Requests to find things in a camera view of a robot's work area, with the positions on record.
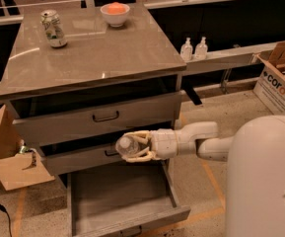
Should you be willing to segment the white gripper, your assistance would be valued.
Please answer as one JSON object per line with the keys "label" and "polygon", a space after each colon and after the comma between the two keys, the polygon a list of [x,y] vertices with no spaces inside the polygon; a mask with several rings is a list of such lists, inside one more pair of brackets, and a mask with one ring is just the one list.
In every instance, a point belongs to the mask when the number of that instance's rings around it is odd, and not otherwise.
{"label": "white gripper", "polygon": [[154,156],[156,159],[170,159],[178,153],[178,141],[172,129],[159,129],[152,132],[149,130],[131,131],[124,133],[124,136],[141,144],[148,144],[151,139],[151,151],[149,147],[146,147],[138,153],[123,157],[129,163],[151,161]]}

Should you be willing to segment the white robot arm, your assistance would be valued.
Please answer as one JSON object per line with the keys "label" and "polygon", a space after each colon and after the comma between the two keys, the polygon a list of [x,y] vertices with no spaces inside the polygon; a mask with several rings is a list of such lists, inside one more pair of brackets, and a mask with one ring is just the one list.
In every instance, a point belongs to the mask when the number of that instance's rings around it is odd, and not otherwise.
{"label": "white robot arm", "polygon": [[127,162],[164,160],[194,153],[227,162],[226,236],[285,237],[285,116],[255,118],[235,135],[218,136],[214,121],[179,130],[124,134]]}

